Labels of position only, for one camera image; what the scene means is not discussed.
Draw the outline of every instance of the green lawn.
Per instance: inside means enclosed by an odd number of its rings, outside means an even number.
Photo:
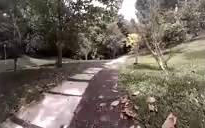
[[[177,128],[205,128],[205,40],[182,44],[169,61],[169,74],[159,70],[151,56],[134,58],[121,67],[119,86],[131,95],[142,127],[160,128],[170,112],[178,118]],[[155,97],[157,112],[150,112],[146,99]]]

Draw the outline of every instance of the fallen leaf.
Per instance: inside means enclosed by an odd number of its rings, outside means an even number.
[[[154,104],[148,104],[148,108],[149,108],[149,111],[151,112],[155,112],[156,111],[156,107]]]
[[[106,103],[100,103],[100,107],[106,106]]]
[[[98,98],[99,98],[99,99],[103,99],[103,98],[104,98],[104,96],[100,95]]]
[[[176,123],[177,117],[171,112],[163,123],[162,128],[175,128]]]
[[[125,108],[124,113],[128,116],[128,117],[136,117],[136,114],[130,110],[129,108]]]
[[[139,109],[139,107],[138,107],[137,105],[134,105],[134,108],[135,108],[135,110],[138,110],[138,109]]]
[[[156,99],[154,97],[148,97],[146,102],[152,104],[156,102]]]
[[[141,127],[132,125],[130,128],[141,128]]]
[[[128,99],[127,96],[121,97],[121,103],[122,103],[122,104],[125,104],[125,103],[127,103],[127,102],[129,102],[129,99]]]
[[[118,91],[113,89],[112,92],[118,92]]]
[[[116,101],[113,101],[112,103],[111,103],[111,106],[117,106],[118,104],[119,104],[120,102],[118,101],[118,100],[116,100]]]
[[[134,92],[133,94],[132,94],[132,96],[137,96],[137,95],[139,95],[139,91],[137,91],[137,92]]]

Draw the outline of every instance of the yellow foliage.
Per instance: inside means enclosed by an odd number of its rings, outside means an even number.
[[[132,33],[132,34],[128,34],[127,40],[128,40],[127,46],[131,46],[132,48],[135,48],[140,41],[140,37],[137,33]]]

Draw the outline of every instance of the path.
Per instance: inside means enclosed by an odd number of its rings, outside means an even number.
[[[106,68],[89,68],[71,76],[45,93],[38,104],[22,108],[15,118],[8,120],[8,128],[124,128],[128,122],[121,120],[118,108],[110,103],[118,98],[115,85],[117,65],[123,59],[107,63]]]

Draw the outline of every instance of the sky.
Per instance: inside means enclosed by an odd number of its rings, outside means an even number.
[[[122,8],[119,13],[124,15],[126,20],[130,20],[131,18],[136,19],[135,2],[136,0],[123,0]]]

